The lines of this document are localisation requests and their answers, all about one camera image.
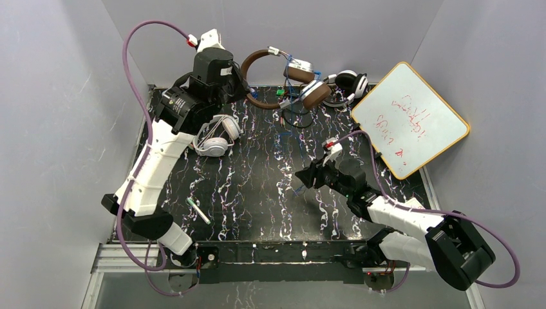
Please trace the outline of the brown headphones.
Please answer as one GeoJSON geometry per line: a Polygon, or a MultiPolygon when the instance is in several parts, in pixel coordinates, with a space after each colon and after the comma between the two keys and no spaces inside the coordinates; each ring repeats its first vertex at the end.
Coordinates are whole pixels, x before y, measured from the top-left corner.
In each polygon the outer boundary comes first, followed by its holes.
{"type": "Polygon", "coordinates": [[[326,82],[315,78],[317,73],[311,62],[294,58],[291,54],[273,46],[251,53],[240,66],[242,77],[247,80],[247,72],[250,66],[258,59],[270,55],[282,56],[286,59],[287,63],[283,70],[283,76],[287,81],[294,80],[304,84],[304,88],[300,91],[297,99],[303,103],[306,110],[310,111],[316,108],[332,93],[326,82]]]}

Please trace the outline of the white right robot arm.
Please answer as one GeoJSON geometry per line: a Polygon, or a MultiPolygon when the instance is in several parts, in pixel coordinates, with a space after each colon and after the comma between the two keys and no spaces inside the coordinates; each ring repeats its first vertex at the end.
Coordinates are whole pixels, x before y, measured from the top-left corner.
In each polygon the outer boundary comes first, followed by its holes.
{"type": "Polygon", "coordinates": [[[358,218],[384,225],[367,241],[369,261],[399,260],[435,271],[448,285],[467,290],[495,262],[496,256],[474,225],[459,212],[431,214],[394,206],[366,181],[356,159],[314,160],[295,176],[308,188],[324,186],[346,196],[358,218]]]}

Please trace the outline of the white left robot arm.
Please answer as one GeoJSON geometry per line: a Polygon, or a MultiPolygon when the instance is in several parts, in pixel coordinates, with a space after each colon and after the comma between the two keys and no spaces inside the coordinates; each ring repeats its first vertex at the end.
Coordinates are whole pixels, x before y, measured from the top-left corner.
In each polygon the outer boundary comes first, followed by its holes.
{"type": "Polygon", "coordinates": [[[234,117],[220,111],[247,94],[248,84],[231,52],[215,47],[199,51],[192,72],[164,91],[129,176],[116,192],[104,195],[102,206],[121,215],[132,233],[183,255],[192,239],[158,206],[159,195],[189,146],[198,155],[220,157],[234,145],[242,130],[234,117]]]}

